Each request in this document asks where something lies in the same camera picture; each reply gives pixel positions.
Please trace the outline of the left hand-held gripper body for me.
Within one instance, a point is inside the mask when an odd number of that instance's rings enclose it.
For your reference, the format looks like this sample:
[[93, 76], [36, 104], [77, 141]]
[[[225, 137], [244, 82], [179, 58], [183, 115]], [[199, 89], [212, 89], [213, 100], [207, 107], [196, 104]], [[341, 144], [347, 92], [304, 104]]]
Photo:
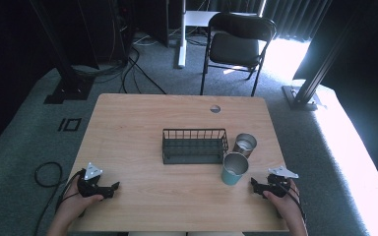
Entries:
[[91, 162], [88, 163], [86, 168], [80, 172], [80, 177], [77, 182], [79, 193], [84, 197], [94, 195], [103, 196], [104, 193], [112, 192], [111, 187], [100, 187], [97, 183], [101, 177], [102, 170]]

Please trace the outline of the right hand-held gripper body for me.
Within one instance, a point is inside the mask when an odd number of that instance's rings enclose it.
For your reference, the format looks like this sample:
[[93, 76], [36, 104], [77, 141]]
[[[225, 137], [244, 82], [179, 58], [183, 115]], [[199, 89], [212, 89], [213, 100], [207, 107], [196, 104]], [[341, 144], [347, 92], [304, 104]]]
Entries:
[[284, 197], [290, 189], [290, 179], [297, 179], [298, 174], [288, 170], [284, 166], [269, 168], [267, 184], [260, 184], [258, 189], [271, 192], [277, 197]]

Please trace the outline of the teal metal cup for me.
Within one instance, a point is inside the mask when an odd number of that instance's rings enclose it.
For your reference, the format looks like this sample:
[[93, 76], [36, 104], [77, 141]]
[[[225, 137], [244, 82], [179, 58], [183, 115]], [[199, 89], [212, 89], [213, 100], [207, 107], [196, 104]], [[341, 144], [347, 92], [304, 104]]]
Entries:
[[230, 152], [223, 159], [221, 179], [226, 185], [233, 186], [248, 171], [248, 168], [248, 159], [243, 154]]

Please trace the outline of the silver metal cup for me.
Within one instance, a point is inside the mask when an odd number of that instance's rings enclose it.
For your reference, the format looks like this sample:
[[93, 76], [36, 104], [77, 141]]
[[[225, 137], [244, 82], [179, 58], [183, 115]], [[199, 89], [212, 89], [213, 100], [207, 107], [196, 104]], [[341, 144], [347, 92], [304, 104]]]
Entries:
[[257, 140], [254, 136], [251, 134], [242, 133], [235, 138], [235, 143], [232, 150], [234, 152], [241, 153], [248, 158], [256, 146]]

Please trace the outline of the black wire basket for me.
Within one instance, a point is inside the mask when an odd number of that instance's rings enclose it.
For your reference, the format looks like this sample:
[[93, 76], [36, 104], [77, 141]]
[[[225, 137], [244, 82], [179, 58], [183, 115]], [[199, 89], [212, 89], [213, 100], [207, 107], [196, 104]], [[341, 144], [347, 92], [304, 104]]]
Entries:
[[164, 164], [221, 164], [227, 151], [223, 128], [162, 130]]

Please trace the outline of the person's left hand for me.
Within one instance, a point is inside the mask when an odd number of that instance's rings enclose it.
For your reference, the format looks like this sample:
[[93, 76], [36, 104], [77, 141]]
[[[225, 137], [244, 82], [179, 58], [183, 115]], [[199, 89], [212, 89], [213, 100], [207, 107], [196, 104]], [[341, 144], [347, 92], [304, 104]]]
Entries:
[[71, 224], [89, 206], [103, 200], [102, 195], [83, 197], [77, 187], [78, 177], [76, 177], [56, 210], [54, 219], [61, 223]]

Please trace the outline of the person's right hand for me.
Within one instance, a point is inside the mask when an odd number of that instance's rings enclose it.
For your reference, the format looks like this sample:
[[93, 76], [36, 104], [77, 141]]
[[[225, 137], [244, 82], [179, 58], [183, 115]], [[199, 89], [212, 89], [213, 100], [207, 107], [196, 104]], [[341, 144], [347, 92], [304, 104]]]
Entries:
[[285, 195], [284, 197], [280, 198], [268, 191], [265, 191], [264, 195], [277, 208], [286, 223], [292, 221], [304, 222], [301, 210], [297, 205], [298, 203], [300, 203], [299, 191], [292, 180], [289, 180], [289, 182], [289, 192], [291, 193], [291, 196]]

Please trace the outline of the black metal stand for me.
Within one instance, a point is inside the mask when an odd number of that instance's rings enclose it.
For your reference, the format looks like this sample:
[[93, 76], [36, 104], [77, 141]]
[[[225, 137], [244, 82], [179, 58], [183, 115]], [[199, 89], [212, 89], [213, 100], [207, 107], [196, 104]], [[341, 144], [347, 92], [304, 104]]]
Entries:
[[308, 50], [293, 76], [301, 86], [283, 86], [282, 90], [292, 110], [313, 111], [320, 102], [316, 90], [330, 72], [356, 28], [360, 0], [332, 0]]
[[62, 43], [58, 39], [50, 18], [39, 0], [28, 0], [32, 13], [37, 17], [37, 33], [55, 68], [60, 81], [54, 92], [46, 97], [45, 104], [62, 104], [65, 100], [87, 100], [95, 77], [84, 78], [72, 67]]

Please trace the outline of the black folding chair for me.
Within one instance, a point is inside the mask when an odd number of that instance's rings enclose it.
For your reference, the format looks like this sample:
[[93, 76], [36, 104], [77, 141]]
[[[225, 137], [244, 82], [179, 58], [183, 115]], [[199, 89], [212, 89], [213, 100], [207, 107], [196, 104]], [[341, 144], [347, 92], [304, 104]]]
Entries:
[[277, 33], [277, 25], [270, 19], [256, 15], [217, 13], [208, 22], [200, 94], [204, 93], [209, 68], [256, 73], [251, 95], [255, 95], [267, 49]]

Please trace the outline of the dark cabinet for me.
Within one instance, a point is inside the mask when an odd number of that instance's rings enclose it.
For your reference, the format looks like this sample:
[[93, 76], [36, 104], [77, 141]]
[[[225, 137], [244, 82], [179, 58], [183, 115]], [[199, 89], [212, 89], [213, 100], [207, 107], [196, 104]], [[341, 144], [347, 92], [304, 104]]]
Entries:
[[138, 30], [168, 45], [169, 0], [78, 0], [90, 62], [128, 62]]

